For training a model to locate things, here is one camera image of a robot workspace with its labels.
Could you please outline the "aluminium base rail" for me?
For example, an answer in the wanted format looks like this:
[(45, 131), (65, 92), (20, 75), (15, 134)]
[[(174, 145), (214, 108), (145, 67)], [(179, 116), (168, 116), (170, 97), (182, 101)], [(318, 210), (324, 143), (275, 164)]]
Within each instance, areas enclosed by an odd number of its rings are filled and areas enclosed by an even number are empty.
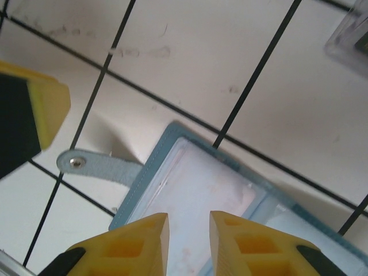
[(0, 250), (0, 276), (37, 276), (6, 252)]

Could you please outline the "clear acrylic card stand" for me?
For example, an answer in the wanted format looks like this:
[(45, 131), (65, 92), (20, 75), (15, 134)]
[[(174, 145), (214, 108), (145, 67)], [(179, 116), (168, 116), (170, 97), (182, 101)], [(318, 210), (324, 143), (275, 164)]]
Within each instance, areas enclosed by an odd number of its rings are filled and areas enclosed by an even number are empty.
[(368, 79), (368, 0), (356, 0), (324, 50), (331, 59)]

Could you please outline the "teal card holder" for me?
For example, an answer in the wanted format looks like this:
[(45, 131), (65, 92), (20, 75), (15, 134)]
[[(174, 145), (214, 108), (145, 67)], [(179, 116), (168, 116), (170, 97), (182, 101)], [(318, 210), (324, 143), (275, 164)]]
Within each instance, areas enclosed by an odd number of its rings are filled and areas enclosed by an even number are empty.
[[(250, 217), (243, 218), (312, 242), (347, 276), (368, 276), (367, 255), (310, 214), (268, 179), (213, 148), (204, 139), (177, 122), (171, 123), (165, 129), (144, 164), (97, 152), (71, 149), (59, 155), (57, 166), (65, 174), (100, 178), (120, 183), (128, 188), (109, 227), (115, 229), (133, 222), (130, 217), (136, 205), (179, 139), (195, 144), (252, 184), (258, 196), (253, 202), (254, 210)], [(205, 265), (205, 274), (200, 276), (214, 276), (211, 259)]]

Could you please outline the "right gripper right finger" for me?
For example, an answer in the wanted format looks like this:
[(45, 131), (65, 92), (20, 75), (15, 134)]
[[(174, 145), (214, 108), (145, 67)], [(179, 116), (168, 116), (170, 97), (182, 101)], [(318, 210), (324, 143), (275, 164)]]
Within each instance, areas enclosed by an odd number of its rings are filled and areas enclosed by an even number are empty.
[(223, 211), (211, 211), (214, 276), (347, 276), (313, 243)]

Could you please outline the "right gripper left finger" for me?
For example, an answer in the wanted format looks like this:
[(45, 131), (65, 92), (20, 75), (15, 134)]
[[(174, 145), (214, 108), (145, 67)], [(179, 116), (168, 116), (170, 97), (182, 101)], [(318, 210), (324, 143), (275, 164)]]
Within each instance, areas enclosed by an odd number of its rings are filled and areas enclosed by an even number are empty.
[(38, 276), (166, 276), (170, 230), (155, 213), (71, 246)]

